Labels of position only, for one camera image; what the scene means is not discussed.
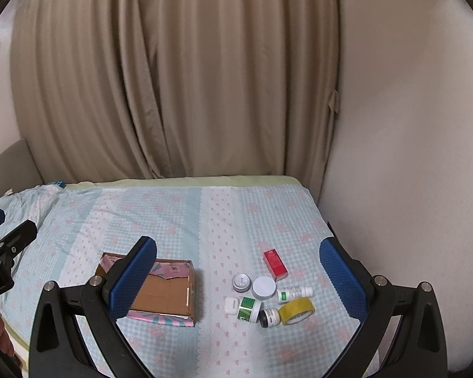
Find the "yellow tape roll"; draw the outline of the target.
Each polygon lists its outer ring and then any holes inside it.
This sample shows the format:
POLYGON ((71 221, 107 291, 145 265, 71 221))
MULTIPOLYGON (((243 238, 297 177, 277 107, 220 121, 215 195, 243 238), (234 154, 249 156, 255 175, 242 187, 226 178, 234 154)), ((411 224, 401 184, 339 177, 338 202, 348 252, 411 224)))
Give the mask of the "yellow tape roll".
POLYGON ((278 313, 283 325, 297 324, 315 312, 315 307, 308 297, 294 299, 278 309, 278 313))

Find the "white bottle green label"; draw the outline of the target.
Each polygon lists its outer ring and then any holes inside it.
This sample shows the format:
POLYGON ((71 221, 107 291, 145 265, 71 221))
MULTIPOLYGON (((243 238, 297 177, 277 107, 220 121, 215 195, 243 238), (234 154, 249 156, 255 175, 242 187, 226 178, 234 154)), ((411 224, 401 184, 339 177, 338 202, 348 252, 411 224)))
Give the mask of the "white bottle green label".
POLYGON ((277 289, 277 303, 280 305, 300 298, 310 298, 313 295, 312 287, 292 286, 277 289))

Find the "red rectangular carton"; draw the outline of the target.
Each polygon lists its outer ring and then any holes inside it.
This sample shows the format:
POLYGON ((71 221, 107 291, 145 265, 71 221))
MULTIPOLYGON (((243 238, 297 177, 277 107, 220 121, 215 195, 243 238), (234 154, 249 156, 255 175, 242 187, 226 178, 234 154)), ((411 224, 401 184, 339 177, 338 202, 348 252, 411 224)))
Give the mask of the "red rectangular carton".
POLYGON ((288 277, 289 272, 276 249, 265 251, 263 254, 263 260, 275 282, 284 280, 288 277))

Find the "white round lid jar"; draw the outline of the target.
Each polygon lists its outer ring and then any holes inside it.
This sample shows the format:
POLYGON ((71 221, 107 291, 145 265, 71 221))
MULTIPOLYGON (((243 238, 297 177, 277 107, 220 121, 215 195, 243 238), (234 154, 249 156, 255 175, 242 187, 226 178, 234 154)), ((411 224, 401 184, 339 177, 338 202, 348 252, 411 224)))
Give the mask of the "white round lid jar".
POLYGON ((252 294, 260 301, 269 300, 277 291, 276 282, 267 276, 256 277, 252 283, 252 294))

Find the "green labelled white jar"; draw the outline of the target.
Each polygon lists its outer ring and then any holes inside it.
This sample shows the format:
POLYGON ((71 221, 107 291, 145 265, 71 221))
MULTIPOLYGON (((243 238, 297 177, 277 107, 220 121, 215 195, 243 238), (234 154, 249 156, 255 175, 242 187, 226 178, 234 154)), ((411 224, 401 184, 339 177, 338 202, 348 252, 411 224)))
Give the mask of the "green labelled white jar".
POLYGON ((251 324, 258 322, 262 302, 250 297, 242 297, 239 303, 237 318, 251 324))

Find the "cardboard box with pink lining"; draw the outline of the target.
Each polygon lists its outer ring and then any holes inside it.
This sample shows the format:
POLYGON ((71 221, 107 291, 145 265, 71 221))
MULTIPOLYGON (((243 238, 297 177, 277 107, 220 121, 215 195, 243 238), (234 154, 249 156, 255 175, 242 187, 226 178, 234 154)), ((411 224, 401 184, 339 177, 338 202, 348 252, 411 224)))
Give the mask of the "cardboard box with pink lining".
POLYGON ((196 270, 191 260, 158 259, 127 317, 152 324, 196 324, 196 270))

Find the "grey headboard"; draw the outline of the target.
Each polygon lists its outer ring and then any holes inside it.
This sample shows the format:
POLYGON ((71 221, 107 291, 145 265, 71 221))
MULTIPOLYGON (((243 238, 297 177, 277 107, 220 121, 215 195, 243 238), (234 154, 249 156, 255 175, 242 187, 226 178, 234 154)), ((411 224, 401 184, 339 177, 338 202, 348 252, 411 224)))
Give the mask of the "grey headboard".
POLYGON ((0 154, 0 198, 44 183, 27 142, 20 139, 0 154))

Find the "blue checked floral bedsheet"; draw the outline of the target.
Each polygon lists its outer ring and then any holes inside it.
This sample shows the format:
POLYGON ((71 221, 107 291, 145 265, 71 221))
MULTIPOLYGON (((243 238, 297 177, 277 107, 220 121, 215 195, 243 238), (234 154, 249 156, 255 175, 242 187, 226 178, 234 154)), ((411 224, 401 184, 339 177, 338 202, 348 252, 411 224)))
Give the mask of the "blue checked floral bedsheet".
POLYGON ((0 198, 0 239, 24 220, 38 228, 19 256, 14 287, 0 312, 9 330, 30 341, 44 283, 85 283, 105 253, 127 254, 142 236, 161 259, 196 270, 196 323, 173 327, 125 318, 119 327, 158 377, 320 377, 358 328, 318 259, 330 236, 310 194, 297 184, 266 187, 60 188, 38 186, 0 198), (312 316, 264 329, 227 315, 238 273, 267 274, 263 254, 276 250, 283 285, 313 290, 312 316))

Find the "beige curtain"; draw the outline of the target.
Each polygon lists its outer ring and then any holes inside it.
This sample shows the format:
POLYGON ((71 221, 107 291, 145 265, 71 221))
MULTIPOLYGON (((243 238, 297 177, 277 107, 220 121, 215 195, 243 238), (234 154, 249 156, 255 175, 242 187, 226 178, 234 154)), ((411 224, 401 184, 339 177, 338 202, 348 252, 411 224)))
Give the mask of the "beige curtain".
POLYGON ((286 175, 320 197, 338 0, 18 0, 12 96, 45 180, 286 175))

